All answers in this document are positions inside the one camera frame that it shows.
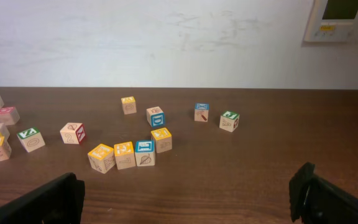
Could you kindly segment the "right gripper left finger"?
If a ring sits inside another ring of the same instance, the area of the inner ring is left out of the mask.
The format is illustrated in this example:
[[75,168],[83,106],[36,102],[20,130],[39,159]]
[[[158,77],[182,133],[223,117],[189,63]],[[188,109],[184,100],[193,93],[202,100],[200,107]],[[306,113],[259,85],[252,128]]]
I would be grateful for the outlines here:
[[0,207],[0,223],[80,223],[85,182],[66,173]]

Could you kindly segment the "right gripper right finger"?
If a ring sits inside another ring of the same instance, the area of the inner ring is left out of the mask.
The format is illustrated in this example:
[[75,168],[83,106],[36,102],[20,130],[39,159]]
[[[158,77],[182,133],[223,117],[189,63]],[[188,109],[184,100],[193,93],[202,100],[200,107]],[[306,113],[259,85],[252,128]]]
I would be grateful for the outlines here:
[[358,198],[314,173],[305,163],[289,181],[290,217],[305,224],[358,224]]

